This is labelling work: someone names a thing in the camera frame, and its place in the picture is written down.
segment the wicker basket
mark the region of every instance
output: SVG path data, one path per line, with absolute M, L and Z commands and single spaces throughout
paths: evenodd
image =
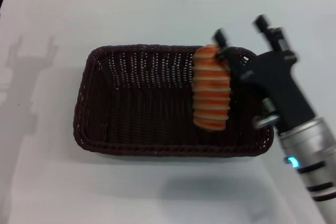
M 73 135 L 92 152 L 128 156 L 257 156 L 272 127 L 255 130 L 262 97 L 231 80 L 226 130 L 193 124 L 192 56 L 196 46 L 132 45 L 94 50 L 86 63 Z M 252 52 L 235 48 L 242 61 Z

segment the black band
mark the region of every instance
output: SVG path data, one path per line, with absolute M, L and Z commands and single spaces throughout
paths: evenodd
M 321 184 L 321 185 L 317 185 L 317 186 L 309 186 L 307 187 L 307 190 L 308 191 L 322 191 L 322 190 L 326 190 L 330 187 L 333 187 L 333 183 L 332 182 L 328 182 L 328 183 L 324 183 L 324 184 Z
M 310 166 L 299 168 L 299 169 L 297 169 L 297 171 L 298 171 L 299 174 L 304 174 L 304 173 L 312 172 L 313 170 L 320 169 L 320 168 L 325 167 L 325 166 L 326 166 L 326 163 L 324 161 L 321 161 L 321 162 L 318 162 L 318 163 L 310 165 Z
M 326 201 L 326 200 L 333 199 L 333 198 L 336 198 L 336 193 L 313 197 L 313 200 L 320 202 L 320 201 Z

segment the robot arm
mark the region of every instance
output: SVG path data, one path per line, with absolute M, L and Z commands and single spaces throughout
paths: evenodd
M 281 29 L 269 28 L 264 16 L 259 16 L 254 24 L 265 35 L 272 51 L 249 64 L 241 64 L 218 30 L 214 36 L 221 48 L 217 60 L 228 60 L 234 78 L 266 95 L 263 104 L 268 114 L 255 118 L 254 127 L 277 128 L 286 161 L 300 175 L 326 222 L 336 223 L 336 140 L 324 120 L 316 118 L 291 77 L 290 69 L 297 57 Z

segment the blue indicator light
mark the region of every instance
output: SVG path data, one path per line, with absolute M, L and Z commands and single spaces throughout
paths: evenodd
M 293 168 L 298 168 L 300 166 L 296 158 L 289 157 L 288 160 L 292 163 Z

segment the white tabletop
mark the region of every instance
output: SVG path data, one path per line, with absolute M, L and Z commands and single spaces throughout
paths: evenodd
M 336 0 L 5 0 L 0 18 L 0 223 L 322 223 L 277 139 L 256 158 L 114 157 L 82 150 L 73 110 L 91 50 L 231 44 L 267 50 L 267 14 L 334 133 Z

